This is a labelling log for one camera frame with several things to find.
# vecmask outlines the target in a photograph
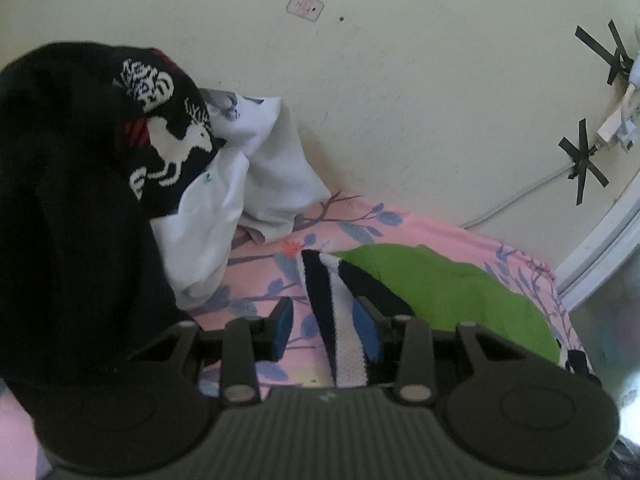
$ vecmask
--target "white wire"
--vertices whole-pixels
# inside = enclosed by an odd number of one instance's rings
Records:
[[[573,163],[562,167],[560,170],[557,170],[554,173],[550,174],[549,176],[542,178],[541,180],[535,182],[534,184],[531,184],[529,187],[526,187],[521,192],[511,196],[504,202],[501,202],[500,205],[497,205],[495,208],[491,209],[491,211],[487,211],[486,213],[480,215],[478,218],[475,218],[471,222],[466,222],[462,224],[460,227],[462,227],[463,229],[469,229],[470,227],[475,227],[478,224],[481,224],[482,222],[486,222],[489,218],[491,218],[494,215],[497,215],[503,209],[507,208],[517,200],[520,200],[523,196],[528,195],[529,193],[539,188],[540,186],[544,186],[547,182],[551,182],[553,179],[558,178],[559,176],[567,173],[573,167],[574,167]]]

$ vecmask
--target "pink bedsheet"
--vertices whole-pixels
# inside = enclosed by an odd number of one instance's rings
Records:
[[[287,350],[277,364],[258,363],[260,384],[265,390],[273,384],[328,385],[329,365],[300,285],[296,255],[303,248],[340,251],[380,242],[424,244],[451,260],[475,264],[530,298],[567,348],[583,349],[547,265],[500,242],[340,191],[296,219],[293,234],[284,240],[258,245],[238,232],[222,285],[190,313],[211,330],[238,316],[266,316],[280,297],[292,297],[294,326]],[[205,370],[201,390],[217,394],[218,376],[216,365]],[[0,480],[33,480],[36,457],[29,417],[5,392],[0,397]]]

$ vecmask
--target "blue gripper pad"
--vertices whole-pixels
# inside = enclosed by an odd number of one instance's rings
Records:
[[[353,326],[369,361],[379,363],[383,359],[382,341],[376,322],[358,300],[353,300]]]
[[[276,333],[271,344],[276,361],[282,359],[293,327],[293,301],[291,298],[287,298],[287,300],[287,304],[276,322]]]

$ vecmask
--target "ribbed grip surface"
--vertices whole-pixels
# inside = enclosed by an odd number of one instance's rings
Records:
[[[55,471],[50,480],[86,480]],[[192,452],[131,480],[532,479],[459,449],[427,409],[375,388],[283,388],[258,406],[228,410]],[[599,470],[562,476],[601,479]]]

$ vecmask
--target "blue leaf print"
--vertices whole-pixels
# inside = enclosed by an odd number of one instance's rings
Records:
[[[300,323],[300,337],[302,339],[311,339],[318,335],[318,323],[313,314],[308,314]]]
[[[279,294],[283,287],[284,283],[282,283],[282,278],[276,278],[267,285],[267,296],[275,296],[276,294]]]
[[[506,263],[508,257],[511,256],[515,251],[516,251],[516,249],[513,249],[511,247],[507,247],[506,248],[504,245],[501,245],[500,247],[498,247],[498,250],[495,251],[495,256],[500,261]]]
[[[204,370],[200,374],[201,381],[209,381],[210,383],[219,383],[220,382],[220,368],[210,368],[209,370]]]
[[[215,384],[210,383],[209,381],[200,381],[200,384],[198,384],[198,389],[200,390],[200,393],[206,397],[219,396],[218,387]]]
[[[369,232],[361,225],[351,222],[338,222],[338,227],[347,233],[351,238],[363,245],[374,243]]]
[[[562,334],[560,333],[560,331],[559,331],[555,326],[553,326],[551,323],[549,324],[549,329],[550,329],[550,330],[551,330],[551,332],[553,333],[554,337],[555,337],[556,339],[558,339],[558,341],[559,341],[559,342],[561,342],[563,346],[565,346],[565,345],[566,345],[566,342],[567,342],[567,338],[566,338],[566,336],[565,336],[565,335],[562,335]]]
[[[508,276],[509,275],[509,269],[507,268],[507,266],[503,263],[500,262],[496,262],[495,266],[498,267],[498,270],[500,270],[501,275],[503,276]]]
[[[305,240],[304,240],[305,247],[309,247],[315,243],[316,243],[315,233],[309,233],[308,235],[305,236]]]
[[[400,215],[393,211],[383,211],[382,213],[378,213],[376,215],[376,220],[381,224],[389,225],[391,227],[398,227],[402,222],[404,222]]]
[[[498,258],[500,261],[506,263],[507,257],[504,255],[503,249],[504,249],[504,246],[502,245],[498,247],[498,250],[495,251],[495,257]]]
[[[522,273],[522,269],[518,267],[518,277],[520,278],[520,283],[522,283],[524,286],[526,286],[529,290],[531,290],[531,287],[529,286],[529,282],[527,281],[527,279],[524,277],[524,274]]]
[[[551,292],[548,292],[548,295],[551,298],[551,300],[556,304],[556,307],[560,311],[560,314],[565,314],[566,309],[564,308],[564,305],[562,305],[562,303],[560,302],[560,299],[558,298],[558,292],[555,289],[553,289]]]
[[[300,284],[300,274],[295,260],[290,260],[284,253],[275,253],[273,261],[276,262],[278,268],[290,281],[296,285]]]
[[[364,228],[374,236],[383,236],[383,234],[380,231],[378,231],[375,227],[371,227],[370,225],[365,225]]]
[[[305,224],[305,216],[303,214],[296,215],[293,219],[293,228],[300,227]]]
[[[516,286],[520,289],[521,293],[526,296],[524,289],[522,288],[522,285],[520,285],[520,282],[518,281],[518,279],[514,278],[513,281],[515,282]]]
[[[486,272],[492,275],[496,280],[498,279],[498,276],[495,275],[494,270],[489,266],[487,262],[484,263],[484,270],[486,270]]]
[[[229,303],[228,310],[236,317],[257,316],[258,309],[252,301],[245,298],[238,298]]]
[[[282,368],[270,361],[257,362],[255,364],[255,370],[259,375],[271,381],[286,381],[289,379],[289,376]]]
[[[206,312],[217,312],[225,308],[229,303],[229,294],[231,287],[229,285],[220,285],[211,297],[205,302],[204,308]]]

